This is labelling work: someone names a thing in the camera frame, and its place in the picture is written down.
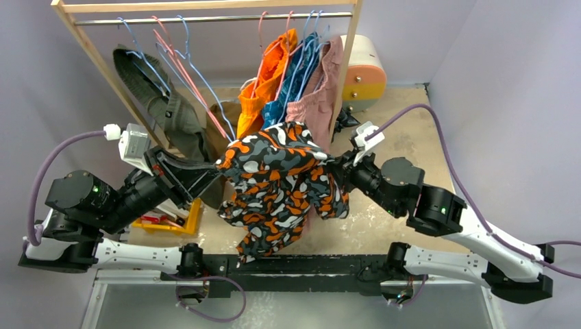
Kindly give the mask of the camouflage orange black shorts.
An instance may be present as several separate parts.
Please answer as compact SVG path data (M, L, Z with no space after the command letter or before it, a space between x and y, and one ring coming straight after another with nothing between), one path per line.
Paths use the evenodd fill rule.
M278 123L230 143L215 162L235 195L218 215L246 235L238 264L268 257L298 241L308 215L344 219L349 193L332 172L335 158L297 121Z

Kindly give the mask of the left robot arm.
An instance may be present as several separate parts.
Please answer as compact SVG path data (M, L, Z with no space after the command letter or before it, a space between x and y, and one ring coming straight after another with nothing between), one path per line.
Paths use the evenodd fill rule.
M196 243L147 247L104 236L118 234L163 202L185 209L220 176L210 162L178 158L161 147L146 151L143 159L144 168L128 174L119 190L84 170L54 180L45 200L50 211L41 224L40 243L27 243L18 265L60 273L94 267L200 278L203 250Z

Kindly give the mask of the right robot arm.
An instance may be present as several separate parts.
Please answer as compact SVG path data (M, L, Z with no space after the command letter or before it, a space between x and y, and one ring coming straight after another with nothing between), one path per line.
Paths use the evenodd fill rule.
M381 267L363 271L364 280L383 277L443 276L479 284L507 302L531 304L553 296L553 280L543 273L541 262L552 263L554 248L511 239L531 258L502 245L487 232L465 200L445 188L424 184L425 172L404 157L391 158L381 167L373 154L355 161L345 152L331 164L332 173L346 191L360 190L394 218L403 217L415 232L442 238L465 248L466 254L438 252L391 243Z

